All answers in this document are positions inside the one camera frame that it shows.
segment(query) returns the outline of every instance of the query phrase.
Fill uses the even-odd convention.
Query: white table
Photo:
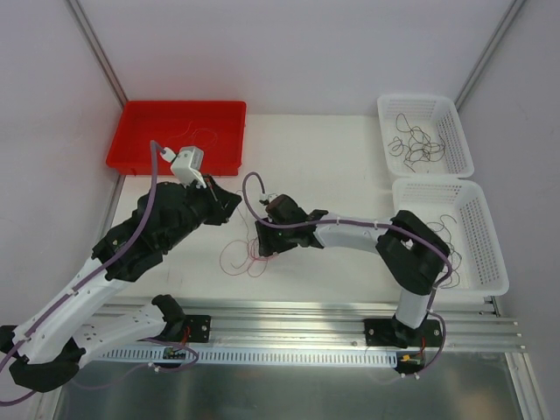
[[[376,118],[365,116],[248,115],[243,164],[238,177],[218,178],[229,191],[241,188],[244,175],[261,173],[270,193],[289,194],[306,212],[314,208],[348,216],[375,218],[394,214],[389,173]],[[138,197],[148,192],[149,177],[127,177],[114,224],[130,217]],[[256,181],[249,186],[258,205]],[[241,204],[243,214],[246,207]],[[250,237],[255,237],[248,216]],[[382,259],[352,249],[298,248],[268,262],[257,278],[247,273],[229,276],[219,264],[231,241],[245,239],[239,213],[222,227],[202,226],[184,239],[164,262],[144,274],[121,297],[151,298],[169,293],[175,298],[299,301],[316,303],[388,303],[398,300],[400,287]],[[244,260],[242,244],[232,245],[224,262]],[[263,262],[257,262],[258,274]],[[455,297],[445,302],[481,303]]]

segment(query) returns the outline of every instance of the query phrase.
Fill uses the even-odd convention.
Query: black string
[[[389,154],[394,157],[404,155],[403,162],[411,171],[416,172],[413,168],[416,162],[439,162],[445,156],[445,142],[440,134],[438,135],[441,143],[432,142],[431,136],[419,126],[410,127],[409,120],[403,113],[396,116],[395,127],[409,138],[403,140],[399,136],[393,137],[393,141],[388,144]]]
[[[449,262],[451,263],[452,272],[450,277],[445,280],[439,287],[441,289],[453,289],[461,284],[461,275],[457,272],[457,270],[463,262],[463,256],[459,252],[457,252],[455,246],[452,243],[452,233],[445,225],[444,217],[450,218],[455,222],[455,224],[457,224],[457,221],[453,216],[449,214],[442,214],[441,216],[439,216],[439,221],[430,221],[426,223],[426,226],[428,226],[434,233],[436,233],[449,247]]]

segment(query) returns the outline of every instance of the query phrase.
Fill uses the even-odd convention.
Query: white basket
[[[400,178],[393,184],[393,203],[395,211],[410,210],[432,230],[441,228],[431,222],[440,221],[444,214],[457,221],[443,218],[451,240],[445,231],[439,233],[463,257],[460,265],[456,258],[454,265],[458,265],[458,269],[452,276],[453,284],[450,284],[458,283],[458,286],[442,289],[443,293],[499,296],[508,291],[508,273],[500,244],[478,184],[451,177]]]
[[[377,100],[379,123],[387,167],[393,180],[400,177],[452,174],[456,178],[468,178],[474,173],[473,159],[466,144],[455,104],[443,96],[386,94]],[[392,150],[398,145],[396,137],[408,142],[410,136],[396,127],[396,119],[403,114],[410,127],[418,126],[431,137],[431,141],[444,144],[444,152],[437,162],[406,162],[405,150]],[[407,129],[399,117],[399,129]]]

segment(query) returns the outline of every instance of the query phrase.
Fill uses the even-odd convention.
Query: gray floor
[[[94,362],[76,381],[118,379],[129,363]],[[505,358],[446,353],[419,381],[388,369],[198,365],[179,374],[140,369],[115,386],[67,385],[69,419],[522,419]]]

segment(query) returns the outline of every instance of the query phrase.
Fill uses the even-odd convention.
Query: white wall
[[[560,2],[529,1],[462,109],[520,320],[552,418],[560,418]]]
[[[30,317],[87,258],[116,180],[104,157],[119,115],[62,0],[0,4],[0,325]],[[0,400],[23,392],[0,375]]]
[[[82,0],[129,99],[369,115],[455,98],[511,0]]]

